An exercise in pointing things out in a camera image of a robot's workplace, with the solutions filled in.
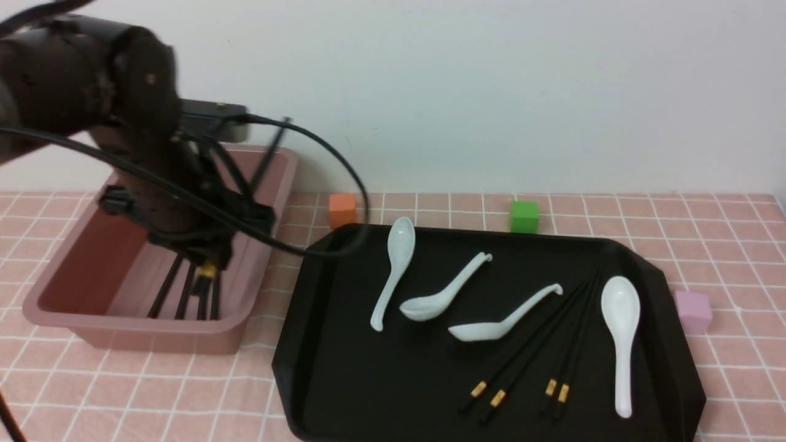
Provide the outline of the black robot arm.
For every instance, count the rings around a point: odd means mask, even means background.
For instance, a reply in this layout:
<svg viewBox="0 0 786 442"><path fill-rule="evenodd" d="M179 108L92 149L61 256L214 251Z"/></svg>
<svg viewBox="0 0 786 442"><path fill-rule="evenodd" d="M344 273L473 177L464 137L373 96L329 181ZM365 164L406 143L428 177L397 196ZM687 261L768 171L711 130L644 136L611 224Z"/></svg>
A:
<svg viewBox="0 0 786 442"><path fill-rule="evenodd" d="M148 242L225 269L238 227L261 239L275 221L227 151L183 126L174 51L151 31L57 17L2 38L2 163L55 144L112 166L99 207Z"/></svg>

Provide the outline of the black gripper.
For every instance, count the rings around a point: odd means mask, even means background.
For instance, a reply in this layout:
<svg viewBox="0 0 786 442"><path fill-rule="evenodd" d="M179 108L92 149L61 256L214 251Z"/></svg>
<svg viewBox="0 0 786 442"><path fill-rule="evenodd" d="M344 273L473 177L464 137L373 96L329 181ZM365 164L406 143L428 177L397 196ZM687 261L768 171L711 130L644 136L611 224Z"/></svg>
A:
<svg viewBox="0 0 786 442"><path fill-rule="evenodd" d="M255 201L252 185L219 138L182 129L166 136L121 126L102 126L98 147L103 153L158 176L168 188L124 169L108 185L98 204L145 228L149 241L179 246L179 255L196 266L225 271L233 257L236 229L217 213L270 234L275 213Z"/></svg>

